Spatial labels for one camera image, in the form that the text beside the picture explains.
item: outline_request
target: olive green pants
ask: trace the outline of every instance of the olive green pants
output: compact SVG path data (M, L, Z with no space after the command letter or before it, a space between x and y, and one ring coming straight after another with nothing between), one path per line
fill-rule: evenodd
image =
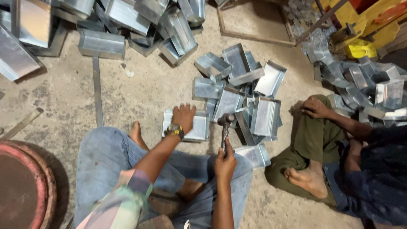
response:
M326 96L314 95L314 97L322 101L328 108L332 108ZM268 183L294 195L322 201L329 206L335 207L336 201L326 180L328 197L319 199L299 186L291 184L283 173L290 167L296 170L307 168L310 159L322 164L339 162L339 142L344 139L344 132L335 123L327 119L313 119L303 114L293 147L287 148L281 154L272 158L271 165L266 167L265 175Z

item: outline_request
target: bare foot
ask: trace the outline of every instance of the bare foot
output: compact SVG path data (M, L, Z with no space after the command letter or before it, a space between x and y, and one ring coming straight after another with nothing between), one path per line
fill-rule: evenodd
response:
M328 196L322 165L319 162L312 160L308 168L299 171L288 168L284 171L284 176L291 184L305 189L317 198L324 199Z
M190 202L194 200L204 188L205 184L202 182L196 182L192 179L185 179L184 185L177 192L177 194L186 202Z
M146 143L144 142L143 138L141 137L141 128L140 123L136 121L133 124L133 127L130 130L129 137L138 145L140 148L149 151L150 149L147 147Z

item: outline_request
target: concrete floor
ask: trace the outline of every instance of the concrete floor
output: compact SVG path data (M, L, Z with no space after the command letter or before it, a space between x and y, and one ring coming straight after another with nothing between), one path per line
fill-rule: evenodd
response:
M225 16L231 20L226 23L227 27L234 23L240 26L233 28L250 31L251 25L258 26L256 17L245 16L248 11L240 10L233 16ZM270 31L274 25L257 28L257 31ZM331 93L314 81L313 68L300 48L220 36L214 7L206 7L204 32L196 35L195 39L199 44L198 50L176 68L171 68L159 56L159 50L145 58L129 46L126 47L124 61L100 59L105 125L129 130L130 124L139 120L143 138L149 147L153 147L161 139L165 108L186 102L197 105L198 109L203 108L203 102L192 100L192 81L194 77L200 76L193 65L194 60L209 51L220 55L222 49L237 43L242 43L244 49L251 51L262 64L271 60L288 69L277 94L277 99L282 101L281 119L284 125L278 130L279 140L266 143L270 157L290 145L293 125L293 117L289 113L291 106L313 94ZM0 77L0 91L6 94L0 100L0 126L6 131L36 107L45 110L13 139L38 144L55 155L57 160L54 167L63 166L69 190L62 198L69 195L69 205L61 228L65 228L74 211L79 144L86 132L96 127L92 59L79 53L78 42L78 32L71 31L60 58L40 58L48 69L46 74L18 85ZM122 63L126 64L126 69L123 69ZM126 70L133 71L134 76L127 77ZM221 127L211 125L210 134L210 142L181 143L177 149L193 154L213 154L220 144ZM231 133L231 143L235 147L241 145L234 131ZM356 218L337 213L324 204L275 189L266 182L263 173L263 169L254 172L240 228L363 228Z

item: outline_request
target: person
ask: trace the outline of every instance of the person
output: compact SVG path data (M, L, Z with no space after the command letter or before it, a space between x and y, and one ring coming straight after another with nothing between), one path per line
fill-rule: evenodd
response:
M196 107L175 107L171 126L192 130ZM78 155L74 227L77 229L238 228L253 169L233 154L226 139L226 158L174 151L181 134L167 135L153 149L141 137L139 122L129 136L99 127L83 138ZM188 204L171 220L149 207L152 188L177 193Z
M373 129L337 114L323 95L302 111L293 147L265 169L268 183L351 216L406 225L407 126Z

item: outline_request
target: yellow machine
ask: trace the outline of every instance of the yellow machine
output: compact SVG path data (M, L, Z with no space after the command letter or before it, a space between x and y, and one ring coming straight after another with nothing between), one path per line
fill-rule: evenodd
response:
M324 9L332 8L339 1L320 0ZM334 52L345 47L345 50L354 50L355 43L352 48L348 45L358 38L371 41L378 49L396 37L400 30L398 22L407 18L407 0L350 0L336 11L335 16L334 24L339 23L342 28L331 35Z

